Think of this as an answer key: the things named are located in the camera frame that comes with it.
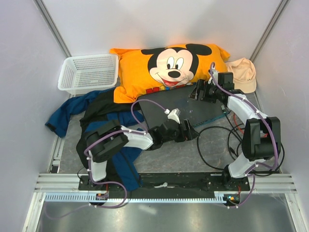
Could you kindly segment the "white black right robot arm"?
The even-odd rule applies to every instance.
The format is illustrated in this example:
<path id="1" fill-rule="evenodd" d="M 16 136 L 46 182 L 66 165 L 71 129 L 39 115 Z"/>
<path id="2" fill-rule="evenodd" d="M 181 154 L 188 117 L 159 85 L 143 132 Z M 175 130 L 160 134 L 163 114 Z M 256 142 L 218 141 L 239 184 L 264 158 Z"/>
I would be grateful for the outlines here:
<path id="1" fill-rule="evenodd" d="M 274 171 L 278 168 L 281 152 L 281 123 L 256 108 L 239 89 L 235 89 L 231 72 L 209 69 L 208 81 L 199 79 L 190 98 L 215 103 L 220 101 L 234 112 L 245 126 L 241 141 L 241 154 L 223 169 L 222 187 L 233 190 L 238 178 L 247 177 L 256 167 L 263 165 Z"/>

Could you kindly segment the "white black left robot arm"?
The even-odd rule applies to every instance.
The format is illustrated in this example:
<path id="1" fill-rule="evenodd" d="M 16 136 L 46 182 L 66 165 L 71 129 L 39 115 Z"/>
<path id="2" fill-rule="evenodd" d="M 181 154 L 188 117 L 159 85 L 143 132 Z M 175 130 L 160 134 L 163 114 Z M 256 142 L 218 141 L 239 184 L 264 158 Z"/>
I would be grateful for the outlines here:
<path id="1" fill-rule="evenodd" d="M 163 143 L 191 141 L 199 136 L 189 120 L 178 123 L 168 119 L 160 126 L 148 131 L 129 129 L 112 120 L 86 136 L 84 151 L 88 160 L 89 185 L 95 190 L 101 190 L 106 185 L 107 161 L 124 147 L 141 150 L 157 150 Z"/>

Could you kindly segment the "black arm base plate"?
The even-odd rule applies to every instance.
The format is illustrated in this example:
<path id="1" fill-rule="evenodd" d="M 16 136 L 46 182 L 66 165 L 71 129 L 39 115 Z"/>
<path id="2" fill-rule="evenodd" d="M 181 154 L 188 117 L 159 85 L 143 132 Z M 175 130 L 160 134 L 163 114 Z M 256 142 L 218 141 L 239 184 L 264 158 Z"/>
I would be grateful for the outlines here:
<path id="1" fill-rule="evenodd" d="M 227 182 L 221 173 L 143 173 L 140 185 L 130 193 L 139 196 L 209 196 L 219 191 L 249 191 L 246 177 L 231 179 Z"/>

